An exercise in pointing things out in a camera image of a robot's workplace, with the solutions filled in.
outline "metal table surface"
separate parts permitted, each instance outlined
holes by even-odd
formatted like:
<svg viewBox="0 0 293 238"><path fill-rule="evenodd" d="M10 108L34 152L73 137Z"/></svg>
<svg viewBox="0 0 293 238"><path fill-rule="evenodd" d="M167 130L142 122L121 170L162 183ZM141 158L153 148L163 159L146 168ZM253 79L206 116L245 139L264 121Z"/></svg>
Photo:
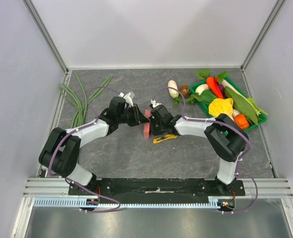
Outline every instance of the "metal table surface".
<svg viewBox="0 0 293 238"><path fill-rule="evenodd" d="M249 200L238 200L238 208ZM182 208L123 209L85 214L76 208L34 207L26 238L291 238L279 199L259 200L248 212Z"/></svg>

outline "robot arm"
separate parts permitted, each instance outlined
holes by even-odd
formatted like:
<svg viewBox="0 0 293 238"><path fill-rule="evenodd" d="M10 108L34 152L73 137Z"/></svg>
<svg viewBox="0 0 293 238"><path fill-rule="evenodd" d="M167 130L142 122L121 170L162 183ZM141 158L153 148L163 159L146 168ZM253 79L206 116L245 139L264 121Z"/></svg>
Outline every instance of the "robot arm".
<svg viewBox="0 0 293 238"><path fill-rule="evenodd" d="M59 142L69 132L76 129L76 132L62 144L60 151L54 158L52 170L64 178L69 178L85 186L88 185L90 181L96 179L96 175L77 163L80 148L95 139L113 133L118 129L119 124L126 123L129 126L136 126L148 122L138 106L133 104L132 98L132 93L114 97L109 107L98 117L98 120L81 127L67 130L59 127L54 128L39 156L39 163L48 168Z"/></svg>
<svg viewBox="0 0 293 238"><path fill-rule="evenodd" d="M78 130L67 138L62 145L63 150L59 151L54 158L52 170L64 178L70 178L86 186L96 180L96 175L84 169L77 163L79 149L100 137L107 136L114 132L119 124L126 123L129 126L149 122L140 112L138 106L132 103L132 99L126 96L114 97L109 105L98 117L97 121L87 124L88 127ZM220 168L216 177L217 188L221 193L235 182L235 168L238 157L245 148L245 141L235 132L217 123L208 123L185 120L181 115L175 117L167 111L162 104L153 104L151 107L151 134L162 135L164 133L174 135L195 135L207 138L214 150L220 157ZM225 114L217 118L239 130L246 138L248 136ZM40 164L48 168L51 157L58 143L69 132L75 130L63 130L59 127L53 129L39 157Z"/></svg>
<svg viewBox="0 0 293 238"><path fill-rule="evenodd" d="M220 167L216 180L223 186L221 189L228 190L235 180L235 170L238 162L238 157L242 154L246 146L246 142L231 129L220 126L217 123L205 122L206 120L218 120L224 122L240 131L247 139L247 134L242 131L236 123L225 114L221 114L217 118L202 119L203 122L194 121L192 118L185 120L181 115L175 117L167 111L162 104L151 105L154 107L151 110L152 117L150 118L151 129L154 134L168 133L174 135L195 135L207 138L213 146L215 152L220 157Z"/></svg>

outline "red sponge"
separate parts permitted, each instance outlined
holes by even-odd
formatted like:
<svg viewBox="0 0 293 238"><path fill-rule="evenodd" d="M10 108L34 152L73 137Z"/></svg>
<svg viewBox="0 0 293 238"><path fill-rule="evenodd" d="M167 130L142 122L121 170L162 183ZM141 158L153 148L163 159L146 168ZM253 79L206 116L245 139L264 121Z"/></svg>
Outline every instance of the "red sponge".
<svg viewBox="0 0 293 238"><path fill-rule="evenodd" d="M151 115L151 112L150 110L146 110L145 111L145 117L150 119L150 115ZM150 136L150 123L145 123L144 125L144 128L143 128L143 135L144 135L144 138L145 139L148 139L149 136Z"/></svg>

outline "green leafy vegetable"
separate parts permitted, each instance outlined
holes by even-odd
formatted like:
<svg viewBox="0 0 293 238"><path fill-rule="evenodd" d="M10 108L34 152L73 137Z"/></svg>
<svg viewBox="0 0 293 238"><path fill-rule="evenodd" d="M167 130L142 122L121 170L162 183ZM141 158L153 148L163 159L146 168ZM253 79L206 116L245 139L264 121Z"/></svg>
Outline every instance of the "green leafy vegetable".
<svg viewBox="0 0 293 238"><path fill-rule="evenodd" d="M200 80L207 79L211 74L211 70L209 68L202 68L200 71L196 71L196 75Z"/></svg>
<svg viewBox="0 0 293 238"><path fill-rule="evenodd" d="M255 104L253 104L253 107L257 113L257 115L260 115L261 113L268 115L268 113L266 113L264 110L262 110L260 107L257 107Z"/></svg>
<svg viewBox="0 0 293 238"><path fill-rule="evenodd" d="M222 81L228 76L228 72L224 71L217 75L218 83L222 83Z"/></svg>
<svg viewBox="0 0 293 238"><path fill-rule="evenodd" d="M203 98L204 104L208 107L214 99L216 99L216 95L211 90L204 90L201 94Z"/></svg>
<svg viewBox="0 0 293 238"><path fill-rule="evenodd" d="M68 87L66 84L61 83L59 90L61 92L61 95L70 103L72 103L76 108L77 108L77 112L72 120L72 125L71 128L75 128L75 127L79 127L83 124L85 124L85 119L86 119L86 115L87 115L87 111L88 111L88 103L92 102L92 100L94 100L96 97L98 97L98 95L104 90L104 88L99 88L96 91L94 91L91 96L89 97L89 100L87 99L87 94L85 91L85 88L83 86L83 83L81 81L81 79L79 78L78 74L76 73L76 78L80 84L80 87L82 89L83 95L85 97L85 103L81 104L81 101L79 99L79 97L76 95L76 93L70 88ZM109 76L103 83L101 86L106 87L108 85L108 83L110 82L110 80L112 79L112 76Z"/></svg>
<svg viewBox="0 0 293 238"><path fill-rule="evenodd" d="M225 87L225 93L229 98L233 98L234 100L234 107L244 114L246 117L252 120L252 122L258 125L257 115L251 102L249 102L246 98L242 97L241 95L237 94L234 90L230 87Z"/></svg>
<svg viewBox="0 0 293 238"><path fill-rule="evenodd" d="M183 101L179 99L178 97L174 98L173 106L176 107L179 102L183 102Z"/></svg>
<svg viewBox="0 0 293 238"><path fill-rule="evenodd" d="M254 104L255 100L253 98L246 98L250 103Z"/></svg>
<svg viewBox="0 0 293 238"><path fill-rule="evenodd" d="M198 94L194 93L192 94L188 99L185 100L186 103L194 103L195 101L202 102L203 98L199 96Z"/></svg>

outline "yellow mushroom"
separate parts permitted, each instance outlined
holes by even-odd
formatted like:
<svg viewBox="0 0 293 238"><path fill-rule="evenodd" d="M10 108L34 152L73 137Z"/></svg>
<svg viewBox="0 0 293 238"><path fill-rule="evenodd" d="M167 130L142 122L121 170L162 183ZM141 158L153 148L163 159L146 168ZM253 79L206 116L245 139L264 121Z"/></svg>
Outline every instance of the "yellow mushroom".
<svg viewBox="0 0 293 238"><path fill-rule="evenodd" d="M232 120L232 104L234 103L234 100L232 98L227 98L227 99L221 99L221 98L216 98L214 99L208 109L209 109L209 114L218 117L221 113L224 113L228 115Z"/></svg>

